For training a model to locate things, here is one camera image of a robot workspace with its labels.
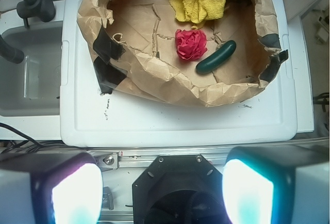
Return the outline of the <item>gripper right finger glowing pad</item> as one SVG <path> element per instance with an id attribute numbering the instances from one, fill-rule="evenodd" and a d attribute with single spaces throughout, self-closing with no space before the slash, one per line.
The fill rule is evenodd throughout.
<path id="1" fill-rule="evenodd" d="M 329 148 L 234 147 L 222 195 L 232 223 L 329 223 Z"/>

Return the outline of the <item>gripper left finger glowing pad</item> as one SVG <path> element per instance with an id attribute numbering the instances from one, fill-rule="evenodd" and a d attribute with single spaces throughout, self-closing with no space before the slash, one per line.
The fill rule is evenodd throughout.
<path id="1" fill-rule="evenodd" d="M 1 223 L 97 223 L 102 197 L 87 152 L 1 154 Z"/>

